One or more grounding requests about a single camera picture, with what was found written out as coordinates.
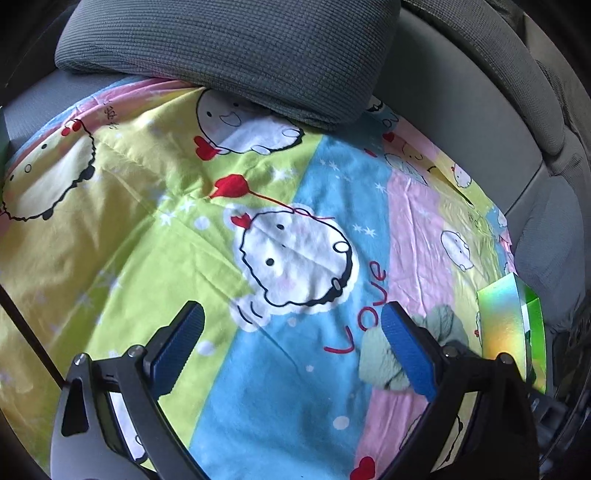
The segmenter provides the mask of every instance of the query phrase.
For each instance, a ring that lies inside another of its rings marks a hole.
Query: white cartoon face
[[[505,215],[503,215],[503,212],[501,212],[499,210],[499,215],[497,217],[497,220],[499,222],[499,226],[501,228],[505,228],[507,226],[507,219],[505,218]]]
[[[253,150],[268,155],[299,143],[304,134],[269,109],[216,90],[206,90],[199,97],[197,120],[219,154]]]
[[[93,137],[80,120],[68,122],[9,172],[4,210],[13,220],[49,219],[72,188],[92,177],[94,160]]]
[[[370,113],[378,113],[384,110],[384,103],[379,98],[376,98],[372,95],[369,99],[369,103],[367,105],[366,111]]]
[[[406,175],[416,180],[417,182],[422,183],[423,185],[427,184],[425,178],[418,172],[418,170],[411,163],[404,161],[391,153],[386,153],[385,157],[391,167],[400,170],[402,173],[405,173]]]
[[[470,260],[470,248],[468,247],[468,244],[462,240],[459,233],[444,230],[441,233],[441,244],[448,257],[452,259],[452,262],[454,262],[460,270],[465,272],[474,266]]]
[[[255,290],[233,305],[242,329],[266,325],[271,314],[326,312],[348,298],[359,261],[334,221],[298,208],[243,213],[232,222],[236,261]]]
[[[457,163],[453,165],[452,170],[457,186],[462,189],[467,189],[472,183],[472,178],[470,178],[470,175],[468,175]]]

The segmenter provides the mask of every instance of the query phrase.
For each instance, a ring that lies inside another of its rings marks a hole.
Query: screw
[[[445,347],[443,347],[443,355],[445,355],[448,358],[455,358],[455,357],[457,357],[457,349],[456,349],[456,347],[446,345]]]
[[[513,357],[508,353],[503,352],[499,355],[499,358],[501,359],[501,362],[503,362],[505,365],[511,365],[513,363]]]
[[[141,345],[134,345],[133,347],[130,347],[129,350],[127,350],[127,355],[129,355],[131,358],[137,358],[141,355],[143,355],[145,352],[145,348]]]
[[[81,353],[80,355],[78,355],[75,359],[74,359],[74,365],[78,366],[81,363],[83,363],[86,358],[88,357],[88,355],[86,355],[85,353]]]

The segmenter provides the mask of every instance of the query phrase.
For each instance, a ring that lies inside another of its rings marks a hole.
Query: black strap
[[[29,324],[23,318],[21,312],[18,311],[17,306],[8,296],[8,293],[6,292],[6,290],[4,290],[4,287],[2,285],[0,285],[0,306],[2,306],[6,313],[8,313],[8,316],[10,317],[14,325],[18,328],[18,331],[21,332],[23,337],[25,337],[25,340],[33,349],[39,360],[41,360],[41,363],[49,372],[49,374],[53,377],[53,380],[55,380],[57,386],[60,387],[60,389],[62,389],[66,384],[64,377],[61,376],[61,373],[57,369],[55,363],[53,363],[49,354],[43,348],[43,345],[36,337],[35,333],[33,333],[33,330],[31,330],[31,327],[29,327]]]

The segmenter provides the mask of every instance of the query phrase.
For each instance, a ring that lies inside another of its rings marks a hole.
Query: cartoon character print
[[[470,248],[459,233],[444,230],[441,233],[441,244],[447,256],[461,271],[465,272],[474,266],[470,260]]]
[[[79,119],[67,122],[8,173],[2,194],[4,213],[10,220],[49,220],[71,189],[92,178],[94,161],[91,133]]]
[[[387,132],[382,135],[382,138],[390,143],[390,146],[394,149],[394,153],[400,158],[403,158],[409,162],[413,161],[424,161],[425,157],[410,143],[403,139],[400,135],[394,132]]]
[[[461,168],[457,163],[452,167],[453,177],[456,179],[456,184],[461,189],[467,189],[472,184],[472,178]]]
[[[383,103],[383,101],[374,97],[373,95],[369,99],[369,103],[365,111],[377,117],[382,122],[382,125],[388,129],[394,128],[400,120],[393,111],[391,111],[389,108],[386,108],[386,105]]]
[[[327,312],[346,301],[359,260],[332,218],[255,193],[240,175],[224,177],[215,186],[212,198],[237,198],[246,192],[276,205],[258,210],[228,205],[224,214],[226,226],[236,233],[236,264],[254,290],[230,306],[242,330],[254,332],[272,314]]]
[[[372,95],[365,110],[369,113],[379,113],[384,110],[384,103],[379,98],[376,98]]]
[[[245,98],[205,90],[197,101],[197,121],[205,135],[195,137],[196,153],[204,161],[215,155],[250,150],[261,155],[301,143],[304,131],[287,118]]]
[[[476,313],[476,329],[474,330],[474,335],[478,337],[480,348],[482,348],[482,326],[480,325],[480,312]]]
[[[414,165],[400,159],[399,157],[391,153],[386,153],[384,156],[386,157],[386,161],[390,164],[391,167],[396,168],[402,173],[408,175],[413,180],[422,183],[423,185],[427,185],[425,178],[418,172]]]

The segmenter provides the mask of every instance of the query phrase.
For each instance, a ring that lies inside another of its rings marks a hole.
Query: holographic paper
[[[517,275],[509,273],[478,291],[482,356],[509,353],[524,380],[545,392],[546,347],[540,299]]]

